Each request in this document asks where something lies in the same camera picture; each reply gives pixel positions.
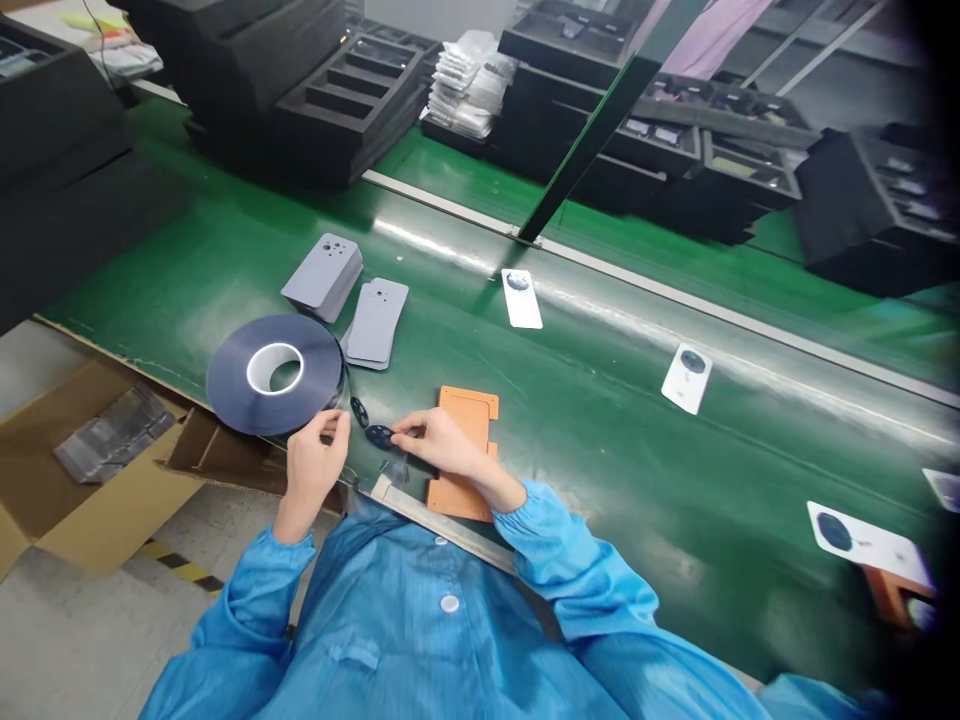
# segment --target pink cloth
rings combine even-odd
[[[693,21],[661,72],[709,80],[773,0],[716,0]],[[637,33],[645,40],[669,0],[656,0]]]

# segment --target blue anti-static coat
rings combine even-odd
[[[495,523],[562,644],[513,578],[367,503],[324,542],[292,645],[290,606],[317,551],[312,537],[261,533],[142,717],[770,717],[723,665],[657,627],[656,594],[612,545],[548,486],[526,487]]]

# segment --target workbench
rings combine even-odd
[[[761,681],[877,682],[900,638],[863,573],[817,547],[806,502],[911,538],[942,578],[946,513],[920,470],[955,452],[955,410],[368,182],[324,195],[242,179],[192,148],[188,112],[154,99],[128,113],[138,147],[182,178],[188,211],[43,320],[202,404],[223,339],[291,311],[279,290],[323,233],[354,240],[363,281],[410,287],[389,370],[353,373],[373,421],[435,404],[440,385],[498,395],[504,466],[549,482],[618,548],[659,594],[659,624]],[[512,182],[498,173],[495,187]],[[502,267],[532,273],[543,330],[510,327]],[[681,340],[715,362],[697,416],[660,394]],[[421,500],[424,479],[407,488]]]

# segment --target hand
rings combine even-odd
[[[321,437],[331,438],[324,445]],[[287,441],[287,492],[280,501],[273,535],[293,545],[310,532],[347,460],[350,413],[324,410],[317,413]]]
[[[443,408],[411,413],[390,429],[396,433],[390,439],[394,445],[441,472],[473,478],[490,460]]]
[[[411,413],[391,430],[390,442],[441,472],[467,477],[497,512],[511,513],[527,501],[527,489],[474,445],[443,408]]]

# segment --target right hand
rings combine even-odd
[[[410,413],[390,429],[395,433],[390,439],[394,445],[441,472],[477,479],[491,462],[443,408]]]

